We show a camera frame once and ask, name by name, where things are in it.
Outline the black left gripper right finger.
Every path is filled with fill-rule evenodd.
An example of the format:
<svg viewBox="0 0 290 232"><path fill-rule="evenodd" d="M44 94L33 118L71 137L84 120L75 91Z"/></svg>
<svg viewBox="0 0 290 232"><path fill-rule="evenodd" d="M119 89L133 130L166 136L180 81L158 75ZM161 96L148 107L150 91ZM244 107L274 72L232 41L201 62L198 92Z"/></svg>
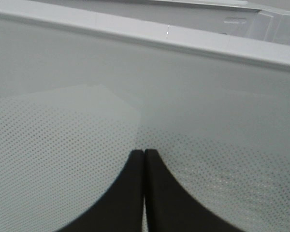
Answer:
<svg viewBox="0 0 290 232"><path fill-rule="evenodd" d="M195 200L174 178L157 150L145 151L145 206L150 232L238 232Z"/></svg>

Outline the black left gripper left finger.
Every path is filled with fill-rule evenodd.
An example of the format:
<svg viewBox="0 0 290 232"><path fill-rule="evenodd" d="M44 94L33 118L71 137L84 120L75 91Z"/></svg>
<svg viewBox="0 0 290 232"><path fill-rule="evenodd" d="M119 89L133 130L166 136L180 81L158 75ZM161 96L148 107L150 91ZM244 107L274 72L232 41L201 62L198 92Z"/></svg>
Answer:
<svg viewBox="0 0 290 232"><path fill-rule="evenodd" d="M145 154L130 152L109 189L60 232L141 232L144 208Z"/></svg>

